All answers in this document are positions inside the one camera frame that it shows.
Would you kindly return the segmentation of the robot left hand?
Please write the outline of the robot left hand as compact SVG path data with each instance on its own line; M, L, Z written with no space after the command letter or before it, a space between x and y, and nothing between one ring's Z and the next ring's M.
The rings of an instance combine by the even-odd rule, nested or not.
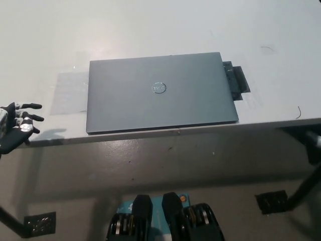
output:
M30 136L39 134L40 130L34 126L34 121L42 122L44 118L30 114L26 109L41 109L38 103L12 102L1 107L1 155L6 155L21 144L30 144Z

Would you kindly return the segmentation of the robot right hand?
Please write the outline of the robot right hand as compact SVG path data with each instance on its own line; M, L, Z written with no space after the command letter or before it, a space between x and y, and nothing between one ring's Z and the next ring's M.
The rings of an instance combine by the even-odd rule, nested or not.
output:
M307 149L309 151L320 153L320 135L312 131L307 131L305 136Z

